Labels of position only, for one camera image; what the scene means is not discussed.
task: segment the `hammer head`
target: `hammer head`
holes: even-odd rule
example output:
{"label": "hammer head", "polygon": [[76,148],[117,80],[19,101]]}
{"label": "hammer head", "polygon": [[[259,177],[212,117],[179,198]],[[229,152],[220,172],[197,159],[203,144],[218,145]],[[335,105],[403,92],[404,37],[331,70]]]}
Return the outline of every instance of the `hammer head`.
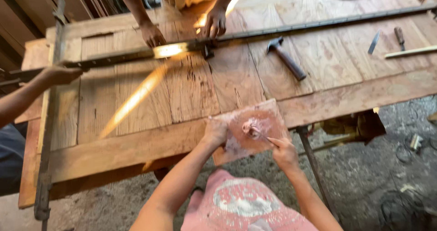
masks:
{"label": "hammer head", "polygon": [[271,50],[275,50],[279,45],[282,44],[283,41],[284,41],[284,38],[281,36],[271,40],[269,42],[269,45],[267,45],[267,53],[269,53]]}

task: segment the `metal rod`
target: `metal rod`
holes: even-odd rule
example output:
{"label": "metal rod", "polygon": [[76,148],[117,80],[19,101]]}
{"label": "metal rod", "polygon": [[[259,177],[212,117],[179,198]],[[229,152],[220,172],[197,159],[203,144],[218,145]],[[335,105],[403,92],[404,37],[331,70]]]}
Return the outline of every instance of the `metal rod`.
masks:
{"label": "metal rod", "polygon": [[[395,16],[424,13],[428,10],[436,10],[436,9],[437,9],[437,5],[423,5],[418,7],[386,10],[386,11],[380,11],[380,12],[368,13],[362,15],[353,15],[348,17],[327,19],[322,21],[286,25],[277,28],[268,28],[263,30],[241,32],[232,35],[225,35],[214,40],[210,38],[202,38],[202,39],[193,39],[185,42],[168,43],[167,45],[184,44],[186,45],[186,52],[199,51],[204,49],[205,46],[222,47],[225,46],[224,43],[229,43],[232,41],[258,40],[257,38],[262,36],[272,38],[272,37],[277,37],[279,35],[296,33],[302,30],[308,31],[308,30],[317,30],[320,28],[328,28],[332,26],[350,25],[350,24],[365,22],[369,20],[381,20],[381,19],[388,19],[390,17],[395,17]],[[133,50],[119,52],[119,53],[109,53],[104,55],[91,56],[86,61],[64,63],[64,65],[67,68],[81,67],[84,69],[89,69],[89,68],[96,68],[96,67],[113,66],[115,64],[126,63],[131,61],[156,59],[156,58],[160,58],[160,57],[155,56],[154,49],[143,47],[143,48],[133,49]],[[27,82],[30,81],[41,71],[42,68],[33,69],[29,71],[14,71],[10,73],[8,79],[20,78],[21,80],[23,80],[23,82]]]}
{"label": "metal rod", "polygon": [[303,144],[303,148],[305,149],[306,155],[308,156],[309,164],[311,165],[311,169],[313,170],[315,180],[317,182],[317,185],[319,186],[320,193],[322,194],[323,201],[326,204],[326,207],[328,207],[328,210],[332,213],[334,218],[337,220],[337,222],[340,223],[340,219],[337,215],[336,208],[334,206],[334,202],[331,199],[331,196],[329,195],[329,191],[326,188],[325,180],[320,176],[320,168],[319,164],[317,163],[317,160],[315,159],[313,149],[311,148],[311,144],[308,141],[308,138],[306,137],[306,134],[308,133],[308,127],[307,126],[300,126],[297,128],[297,131],[299,133],[300,139]]}
{"label": "metal rod", "polygon": [[9,86],[9,85],[17,85],[17,87],[19,87],[18,84],[21,82],[22,81],[20,78],[17,78],[14,80],[3,81],[3,82],[0,82],[0,88],[4,87],[4,86]]}
{"label": "metal rod", "polygon": [[42,223],[41,223],[41,231],[47,231],[47,224],[48,224],[48,219],[42,221]]}

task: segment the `metal table leg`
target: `metal table leg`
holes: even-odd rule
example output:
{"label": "metal table leg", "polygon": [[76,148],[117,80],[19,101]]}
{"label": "metal table leg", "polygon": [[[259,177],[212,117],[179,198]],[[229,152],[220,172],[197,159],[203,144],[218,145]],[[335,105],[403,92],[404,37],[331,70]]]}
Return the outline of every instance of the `metal table leg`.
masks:
{"label": "metal table leg", "polygon": [[317,185],[320,188],[320,192],[322,194],[323,201],[325,202],[326,207],[328,207],[328,210],[332,213],[334,218],[337,220],[337,222],[340,223],[340,219],[337,215],[336,208],[334,206],[334,202],[331,199],[331,196],[329,195],[328,189],[326,188],[326,183],[323,178],[320,177],[320,168],[317,164],[317,161],[315,159],[313,149],[311,148],[311,144],[309,144],[308,138],[306,137],[306,134],[308,133],[308,127],[307,126],[301,126],[297,128],[297,131],[299,133],[300,139],[303,144],[303,148],[305,149],[306,155],[308,156],[309,164],[311,165],[311,169],[313,170],[315,180],[317,181]]}

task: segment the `human hand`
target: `human hand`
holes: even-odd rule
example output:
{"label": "human hand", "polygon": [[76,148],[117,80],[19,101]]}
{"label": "human hand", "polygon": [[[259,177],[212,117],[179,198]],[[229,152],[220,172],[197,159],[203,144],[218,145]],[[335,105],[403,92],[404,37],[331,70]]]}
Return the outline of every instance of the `human hand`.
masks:
{"label": "human hand", "polygon": [[76,78],[80,77],[84,73],[84,70],[77,68],[65,68],[62,66],[51,66],[44,68],[41,72],[41,77],[45,79],[45,82],[52,85],[69,84]]}
{"label": "human hand", "polygon": [[141,30],[142,38],[149,47],[156,47],[166,44],[166,40],[160,29],[158,29],[158,27],[151,22],[142,24],[139,28]]}
{"label": "human hand", "polygon": [[206,122],[203,140],[211,143],[214,149],[225,143],[228,133],[228,125],[225,121],[209,117]]}
{"label": "human hand", "polygon": [[217,6],[208,13],[205,23],[205,37],[210,37],[211,27],[214,27],[211,34],[213,39],[226,32],[226,8]]}
{"label": "human hand", "polygon": [[299,160],[298,153],[296,152],[295,146],[287,138],[282,138],[280,140],[269,138],[267,139],[276,145],[273,149],[273,159],[276,161],[277,165],[283,170],[298,171]]}

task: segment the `person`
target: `person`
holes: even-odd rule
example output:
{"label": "person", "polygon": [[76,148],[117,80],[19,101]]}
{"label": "person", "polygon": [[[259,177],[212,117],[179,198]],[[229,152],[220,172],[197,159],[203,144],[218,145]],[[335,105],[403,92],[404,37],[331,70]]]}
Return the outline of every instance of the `person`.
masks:
{"label": "person", "polygon": [[[166,40],[163,37],[161,31],[152,23],[149,16],[145,12],[145,8],[141,0],[123,0],[129,10],[132,12],[138,26],[141,30],[142,37],[146,44],[150,47],[156,47],[166,44]],[[177,9],[183,7],[189,7],[192,4],[196,4],[205,0],[166,0],[172,6]],[[226,9],[231,0],[217,0],[214,7],[207,15],[205,22],[204,33],[205,36],[215,38],[221,36],[226,32]]]}
{"label": "person", "polygon": [[[200,170],[226,140],[227,124],[209,119],[199,144],[159,183],[139,212],[131,231],[173,230],[173,218],[190,194]],[[268,138],[276,145],[273,159],[292,183],[299,214],[253,178],[236,178],[223,169],[208,178],[205,192],[194,190],[184,216],[186,230],[305,230],[342,231],[299,168],[295,147],[286,139]]]}
{"label": "person", "polygon": [[80,68],[48,67],[23,87],[0,99],[0,196],[17,193],[20,189],[25,139],[12,122],[46,89],[69,84],[82,73]]}

